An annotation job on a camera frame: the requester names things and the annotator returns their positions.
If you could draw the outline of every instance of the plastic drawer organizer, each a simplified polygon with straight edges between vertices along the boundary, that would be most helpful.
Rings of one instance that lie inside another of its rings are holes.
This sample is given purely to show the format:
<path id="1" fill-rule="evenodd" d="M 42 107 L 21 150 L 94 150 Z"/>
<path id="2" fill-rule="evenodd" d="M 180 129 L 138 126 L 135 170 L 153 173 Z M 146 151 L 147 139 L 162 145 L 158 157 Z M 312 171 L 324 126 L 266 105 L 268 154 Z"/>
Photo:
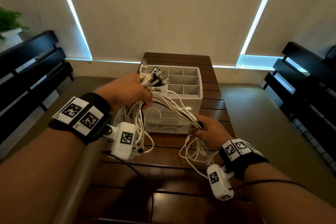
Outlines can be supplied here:
<path id="1" fill-rule="evenodd" d="M 155 65 L 147 66 L 150 70 L 155 67 Z M 161 71 L 166 71 L 165 76 L 168 78 L 170 83 L 162 86 L 161 92 L 153 92 L 153 94 L 169 97 L 181 107 L 179 99 L 174 94 L 167 92 L 167 90 L 172 90 L 179 95 L 185 107 L 192 108 L 190 110 L 192 114 L 198 114 L 203 99 L 202 80 L 199 68 L 161 65 L 156 66 L 159 67 Z M 179 118 L 176 114 L 162 105 L 154 103 L 152 107 L 161 111 L 161 119 L 157 110 L 145 110 L 144 115 L 146 112 L 149 112 L 146 115 L 146 131 L 179 134 L 188 133 L 190 125 L 188 121 Z"/>

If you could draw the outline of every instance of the bundle of cables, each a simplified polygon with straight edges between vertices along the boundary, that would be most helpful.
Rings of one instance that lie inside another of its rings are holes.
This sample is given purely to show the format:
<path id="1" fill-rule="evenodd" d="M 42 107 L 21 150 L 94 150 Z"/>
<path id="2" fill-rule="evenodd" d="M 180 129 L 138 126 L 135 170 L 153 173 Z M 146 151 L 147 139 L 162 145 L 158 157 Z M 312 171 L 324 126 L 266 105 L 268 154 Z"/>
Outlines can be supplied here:
<path id="1" fill-rule="evenodd" d="M 162 78 L 162 75 L 165 72 L 161 72 L 160 68 L 154 67 L 151 72 L 147 73 L 141 73 L 140 78 L 141 78 L 141 85 L 146 87 L 147 89 L 151 91 L 161 91 L 160 86 L 163 86 L 169 81 L 167 81 L 165 78 Z M 164 96 L 160 96 L 158 94 L 153 94 L 153 103 L 162 105 L 166 108 L 168 108 L 170 111 L 172 111 L 174 114 L 176 114 L 179 118 L 182 118 L 184 120 L 187 120 L 193 127 L 198 128 L 200 130 L 203 130 L 203 124 L 199 121 L 197 121 L 196 117 L 188 111 L 188 108 L 186 108 L 179 97 L 177 93 L 174 91 L 168 90 L 167 93 L 173 94 L 176 96 L 176 98 L 179 100 L 180 106 L 175 103 L 172 99 Z M 152 137 L 149 135 L 148 132 L 145 131 L 145 120 L 148 112 L 151 109 L 156 110 L 157 112 L 160 113 L 160 118 L 161 118 L 161 112 L 159 109 L 155 107 L 151 107 L 147 110 L 146 114 L 144 115 L 142 111 L 142 107 L 144 106 L 144 102 L 139 100 L 136 103 L 133 104 L 131 108 L 127 108 L 126 106 L 123 106 L 118 112 L 117 115 L 114 119 L 113 126 L 116 126 L 120 122 L 128 122 L 135 124 L 136 126 L 136 132 L 137 132 L 137 139 L 135 140 L 133 147 L 132 147 L 132 154 L 131 158 L 133 158 L 136 155 L 141 155 L 150 152 L 154 148 L 154 141 Z M 152 147 L 149 150 L 145 150 L 144 147 L 144 142 L 145 142 L 145 137 L 148 137 L 149 140 L 151 141 Z M 188 150 L 189 148 L 193 145 L 196 144 L 196 149 L 195 152 L 190 155 Z M 182 150 L 185 149 L 185 155 L 183 156 L 181 154 Z M 179 156 L 182 158 L 185 158 L 187 162 L 202 176 L 208 179 L 206 175 L 203 173 L 199 172 L 194 165 L 190 162 L 190 160 L 194 162 L 203 162 L 207 163 L 208 165 L 213 164 L 213 157 L 217 154 L 218 152 L 213 152 L 213 151 L 208 151 L 207 148 L 204 146 L 204 143 L 201 139 L 197 137 L 193 137 L 192 135 L 187 136 L 185 140 L 185 144 L 182 147 L 182 149 L 179 152 Z M 199 155 L 202 155 L 206 157 L 206 160 L 199 160 L 198 157 Z"/>

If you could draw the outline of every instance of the person's left arm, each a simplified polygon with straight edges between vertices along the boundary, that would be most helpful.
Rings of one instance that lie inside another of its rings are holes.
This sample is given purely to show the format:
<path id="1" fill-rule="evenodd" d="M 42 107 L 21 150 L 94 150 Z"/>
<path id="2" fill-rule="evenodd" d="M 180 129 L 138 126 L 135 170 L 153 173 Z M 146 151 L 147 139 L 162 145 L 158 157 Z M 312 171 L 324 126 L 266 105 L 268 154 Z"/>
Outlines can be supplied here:
<path id="1" fill-rule="evenodd" d="M 118 78 L 94 91 L 113 111 L 152 94 L 140 86 L 139 75 Z M 51 223 L 64 196 L 84 143 L 73 133 L 47 128 L 0 165 L 0 223 Z"/>

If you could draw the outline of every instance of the person's right arm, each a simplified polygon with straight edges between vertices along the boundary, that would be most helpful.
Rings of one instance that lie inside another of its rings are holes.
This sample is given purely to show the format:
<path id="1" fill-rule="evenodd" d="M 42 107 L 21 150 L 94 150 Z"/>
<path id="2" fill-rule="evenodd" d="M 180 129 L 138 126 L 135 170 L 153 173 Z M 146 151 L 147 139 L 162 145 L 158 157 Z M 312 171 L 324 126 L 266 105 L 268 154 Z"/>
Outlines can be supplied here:
<path id="1" fill-rule="evenodd" d="M 220 150 L 232 139 L 217 120 L 202 115 L 196 118 L 205 130 L 191 128 L 190 133 L 211 149 Z M 291 180 L 268 163 L 252 164 L 245 170 L 244 182 L 266 179 Z M 267 224 L 336 223 L 336 209 L 297 185 L 269 182 L 247 186 L 246 190 Z"/>

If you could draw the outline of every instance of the hand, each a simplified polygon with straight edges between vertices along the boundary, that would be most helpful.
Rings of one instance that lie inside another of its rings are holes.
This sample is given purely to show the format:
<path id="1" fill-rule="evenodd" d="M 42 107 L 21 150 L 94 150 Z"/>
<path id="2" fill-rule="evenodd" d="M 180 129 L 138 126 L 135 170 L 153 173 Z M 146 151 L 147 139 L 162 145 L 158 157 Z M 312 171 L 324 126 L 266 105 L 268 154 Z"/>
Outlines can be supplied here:
<path id="1" fill-rule="evenodd" d="M 201 138 L 210 149 L 219 151 L 223 144 L 233 139 L 219 121 L 199 114 L 195 117 L 204 124 L 204 130 L 190 125 L 189 133 Z"/>
<path id="2" fill-rule="evenodd" d="M 111 105 L 112 111 L 119 110 L 123 105 L 131 107 L 139 99 L 145 103 L 143 109 L 153 104 L 153 95 L 140 85 L 137 73 L 115 79 L 99 87 L 94 93 L 103 97 Z"/>

